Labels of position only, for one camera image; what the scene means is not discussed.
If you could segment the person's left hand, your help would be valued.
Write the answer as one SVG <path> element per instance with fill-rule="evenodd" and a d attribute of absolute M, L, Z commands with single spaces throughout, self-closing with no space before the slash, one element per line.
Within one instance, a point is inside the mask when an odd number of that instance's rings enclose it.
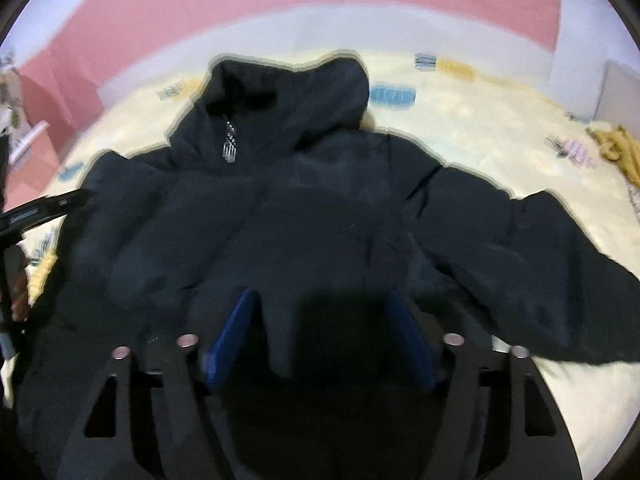
<path fill-rule="evenodd" d="M 12 262 L 15 266 L 11 282 L 12 318 L 15 322 L 25 321 L 29 314 L 27 259 L 20 246 L 12 248 Z"/>

